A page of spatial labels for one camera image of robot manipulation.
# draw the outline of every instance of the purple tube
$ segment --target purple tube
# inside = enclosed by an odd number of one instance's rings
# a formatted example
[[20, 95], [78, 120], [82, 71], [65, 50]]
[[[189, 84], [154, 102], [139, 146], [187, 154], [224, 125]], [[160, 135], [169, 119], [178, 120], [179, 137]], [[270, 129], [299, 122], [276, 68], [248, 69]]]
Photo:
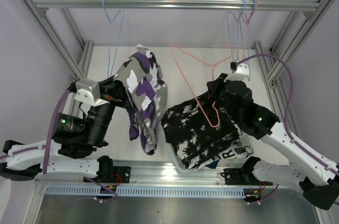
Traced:
[[[13, 155], [24, 153], [25, 151], [36, 150], [36, 149], [39, 149], [39, 147], [38, 146], [34, 146], [34, 147], [29, 147], [29, 148], [21, 149], [21, 150], [18, 150], [18, 151], [14, 151]], [[4, 156], [0, 156], [0, 159], [4, 159], [4, 158], [7, 158], [7, 157], [9, 157], [8, 154], [6, 154]]]
[[[291, 80], [291, 91], [290, 91], [290, 96], [288, 98], [288, 102], [287, 102], [287, 106], [286, 106], [286, 110], [285, 110], [285, 114], [284, 114], [284, 127], [285, 127], [285, 130], [286, 130], [286, 133], [287, 135], [289, 136], [289, 138], [293, 141], [294, 138], [291, 134], [291, 131], [289, 130], [288, 128], [288, 112], [290, 111], [290, 108], [291, 108], [291, 103], [292, 103], [292, 96], [293, 96], [293, 93], [294, 93], [294, 89], [293, 89], [293, 77], [292, 77], [292, 71], [291, 69], [287, 66], [286, 62], [284, 62], [282, 59], [280, 59], [279, 57], [276, 57], [276, 56], [273, 56], [273, 55], [269, 55], [267, 53], [260, 53], [260, 54], [257, 54], [257, 55], [253, 55], [253, 56], [250, 56], [250, 57], [247, 57], [245, 58], [244, 60], [241, 60], [239, 62], [237, 62], [237, 65], [238, 64], [242, 64], [243, 62], [246, 62], [252, 58], [255, 58], [255, 57], [270, 57], [270, 58], [273, 58], [275, 60], [278, 60], [279, 62], [281, 62], [283, 64], [283, 66], [286, 68], [289, 76], [290, 76], [290, 80]], [[324, 166], [325, 168], [327, 168], [327, 164], [322, 161], [321, 159], [319, 159], [317, 156], [315, 156], [313, 153], [311, 153], [309, 150], [307, 150], [304, 146], [302, 146], [299, 142], [297, 141], [294, 141], [294, 143], [301, 149], [303, 150], [305, 153], [307, 153], [311, 158], [313, 158], [315, 161], [319, 162], [322, 166]], [[333, 174], [339, 176], [339, 172], [337, 172], [336, 170], [334, 170], [333, 168], [330, 168], [329, 169]]]
[[[260, 199], [259, 202], [261, 203], [261, 202], [263, 202], [263, 201], [269, 199], [269, 198], [276, 192], [276, 190], [278, 189], [278, 187], [279, 187], [279, 184], [276, 185], [276, 187], [274, 188], [274, 190], [271, 192], [270, 195], [268, 195], [268, 196], [266, 196], [266, 197]], [[251, 203], [249, 203], [249, 204], [257, 204], [257, 201], [251, 202]]]
[[44, 151], [44, 157], [43, 157], [43, 166], [42, 166], [42, 173], [44, 175], [46, 175], [47, 173], [47, 164], [49, 161], [49, 151], [51, 148], [51, 141], [52, 141], [52, 137], [53, 137], [53, 133], [54, 133], [54, 125], [55, 122], [57, 120], [57, 116], [58, 116], [58, 112], [64, 102], [64, 100], [67, 98], [69, 94], [69, 90], [67, 90], [59, 99], [54, 111], [53, 111], [53, 115], [52, 115], [52, 119], [51, 119], [51, 123], [49, 124], [49, 130], [48, 130], [48, 135], [47, 135], [47, 141], [46, 141], [46, 148]]
[[104, 190], [107, 190], [107, 191], [110, 192], [111, 194], [115, 195], [115, 197], [113, 197], [114, 199], [118, 197], [118, 194], [117, 194], [115, 191], [113, 191], [113, 190], [107, 188], [106, 186], [104, 186], [104, 185], [102, 185], [102, 184], [100, 184], [100, 183], [94, 181], [93, 179], [91, 179], [91, 178], [89, 178], [89, 177], [84, 176], [84, 178], [87, 179], [87, 180], [89, 180], [90, 182], [94, 183], [95, 185], [100, 186], [100, 187], [103, 188]]

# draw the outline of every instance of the aluminum frame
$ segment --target aluminum frame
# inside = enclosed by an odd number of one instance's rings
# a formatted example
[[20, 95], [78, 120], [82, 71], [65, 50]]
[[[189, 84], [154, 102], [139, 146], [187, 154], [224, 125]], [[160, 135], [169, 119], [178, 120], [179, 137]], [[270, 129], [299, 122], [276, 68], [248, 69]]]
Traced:
[[[37, 8], [102, 8], [102, 0], [33, 0]], [[106, 8], [252, 10], [253, 0], [105, 0]], [[317, 0], [258, 0], [258, 11], [315, 12]]]
[[[292, 40], [292, 42], [289, 44], [286, 51], [282, 53], [281, 55], [279, 55], [279, 57], [283, 61], [289, 62], [294, 57], [294, 55], [300, 49], [300, 47], [305, 42], [305, 40], [313, 32], [314, 28], [323, 18], [323, 16], [328, 11], [330, 6], [334, 3], [334, 1], [335, 0], [320, 0], [320, 6], [316, 10], [313, 17], [309, 21], [307, 20], [304, 21], [302, 27], [300, 28], [300, 30], [298, 31], [297, 35]], [[273, 68], [268, 72], [266, 76], [268, 82], [272, 82], [274, 80], [279, 79], [279, 77], [284, 72], [284, 70], [285, 68], [283, 67], [283, 65], [280, 62], [276, 61]]]
[[32, 0], [23, 0], [35, 17], [36, 21], [39, 23], [41, 28], [44, 30], [48, 38], [50, 39], [53, 46], [56, 48], [60, 56], [64, 59], [65, 63], [67, 64], [68, 68], [72, 72], [75, 77], [84, 77], [84, 73], [80, 70], [78, 64], [74, 60], [74, 58], [70, 55], [68, 50], [66, 49], [65, 45], [61, 41], [61, 38], [57, 34], [57, 31], [49, 21], [48, 17], [35, 6]]
[[289, 29], [292, 27], [293, 23], [297, 19], [298, 13], [297, 12], [291, 12], [290, 15], [288, 16], [284, 26], [282, 27], [278, 37], [274, 41], [274, 44], [271, 48], [271, 53], [274, 54], [274, 52], [277, 50], [278, 46], [281, 43], [281, 40], [286, 36], [288, 33]]
[[81, 49], [84, 49], [85, 47], [85, 41], [84, 39], [81, 37], [81, 34], [79, 32], [78, 27], [76, 26], [73, 17], [71, 16], [70, 12], [68, 9], [66, 8], [61, 8], [60, 9], [62, 15], [64, 16], [72, 34], [74, 35], [74, 38], [78, 41]]
[[[101, 8], [101, 0], [23, 0], [40, 24], [51, 43], [55, 46], [58, 53], [63, 57], [65, 63], [76, 77], [86, 77], [88, 65], [91, 58], [82, 58], [82, 64], [78, 65], [76, 61], [70, 56], [69, 52], [65, 48], [60, 36], [52, 26], [49, 19], [41, 14], [41, 8]], [[305, 22], [297, 36], [291, 43], [290, 47], [282, 55], [283, 59], [288, 61], [297, 52], [298, 48], [303, 44], [305, 39], [310, 35], [313, 28], [326, 13], [330, 5], [334, 0], [320, 0], [320, 3], [316, 0], [259, 0], [258, 10], [266, 11], [301, 11], [301, 12], [315, 12], [313, 18], [309, 22]], [[254, 2], [252, 0], [246, 0], [246, 7], [243, 8], [243, 0], [106, 0], [107, 8], [167, 8], [167, 9], [199, 9], [199, 10], [252, 10]], [[289, 18], [290, 23], [293, 22], [293, 17]], [[87, 42], [85, 45], [84, 54], [85, 57], [92, 53], [93, 42]], [[262, 47], [260, 42], [255, 44], [257, 52], [267, 52]], [[259, 59], [262, 75], [265, 78], [266, 90], [269, 94], [270, 103], [275, 113], [282, 116], [282, 111], [286, 105], [286, 91], [282, 83], [277, 84], [277, 88], [272, 88], [272, 80], [278, 78], [282, 73], [282, 68], [278, 63], [273, 63], [269, 59]], [[299, 130], [295, 121], [290, 119], [290, 128], [299, 134]], [[133, 170], [131, 180], [135, 184], [142, 184], [147, 186], [222, 186], [223, 179], [218, 175], [220, 168], [216, 170], [205, 170], [197, 176], [196, 173], [178, 173], [175, 166], [172, 163], [133, 163], [133, 162], [115, 162], [116, 165], [130, 165]], [[228, 167], [239, 167], [240, 165], [229, 165]], [[54, 183], [65, 183], [62, 181], [54, 181]], [[29, 218], [35, 218], [35, 214], [38, 214], [38, 210], [42, 201], [44, 191], [41, 190], [43, 184], [39, 184], [36, 187], [32, 204], [29, 208], [29, 213], [25, 223], [32, 223]]]

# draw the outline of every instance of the black and white shirt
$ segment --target black and white shirt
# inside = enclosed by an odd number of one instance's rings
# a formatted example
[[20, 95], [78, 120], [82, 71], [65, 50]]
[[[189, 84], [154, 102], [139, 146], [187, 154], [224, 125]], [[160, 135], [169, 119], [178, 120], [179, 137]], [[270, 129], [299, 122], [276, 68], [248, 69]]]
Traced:
[[[217, 124], [217, 114], [208, 97], [209, 93], [205, 92], [197, 99], [211, 123]], [[187, 169], [198, 170], [217, 160], [253, 154], [252, 146], [226, 110], [218, 103], [215, 107], [220, 117], [220, 125], [216, 128], [209, 125], [194, 98], [169, 108], [162, 118], [166, 142], [172, 145]]]

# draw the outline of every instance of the white wall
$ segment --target white wall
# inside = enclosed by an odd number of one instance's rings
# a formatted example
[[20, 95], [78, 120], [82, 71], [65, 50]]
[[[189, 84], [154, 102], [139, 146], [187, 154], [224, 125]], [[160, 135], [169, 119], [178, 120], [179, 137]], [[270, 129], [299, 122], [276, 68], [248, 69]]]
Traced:
[[[72, 77], [22, 1], [0, 0], [0, 4], [2, 149], [9, 139], [26, 144], [46, 139], [54, 106]], [[73, 50], [75, 45], [68, 43]], [[31, 182], [13, 184], [1, 223], [21, 223], [32, 188]]]
[[[295, 82], [292, 108], [301, 135], [321, 154], [339, 162], [339, 0], [336, 0], [289, 63]], [[339, 222], [339, 208], [332, 212]]]

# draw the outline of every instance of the metal rail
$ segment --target metal rail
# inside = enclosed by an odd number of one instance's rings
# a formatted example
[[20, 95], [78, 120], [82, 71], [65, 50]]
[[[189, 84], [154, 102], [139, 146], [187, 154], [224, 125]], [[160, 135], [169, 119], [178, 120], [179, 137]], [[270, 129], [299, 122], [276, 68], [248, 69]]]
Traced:
[[[102, 8], [102, 0], [33, 0], [37, 8]], [[314, 12], [316, 0], [258, 0], [259, 11]], [[242, 10], [243, 0], [105, 0], [106, 8], [169, 8], [192, 10]], [[246, 0], [245, 10], [252, 10]]]
[[295, 20], [297, 19], [299, 13], [298, 12], [291, 12], [289, 17], [287, 18], [284, 26], [282, 27], [278, 37], [274, 41], [274, 44], [272, 46], [271, 52], [274, 54], [274, 52], [278, 49], [278, 46], [281, 44], [281, 40], [286, 36], [292, 25], [294, 24]]

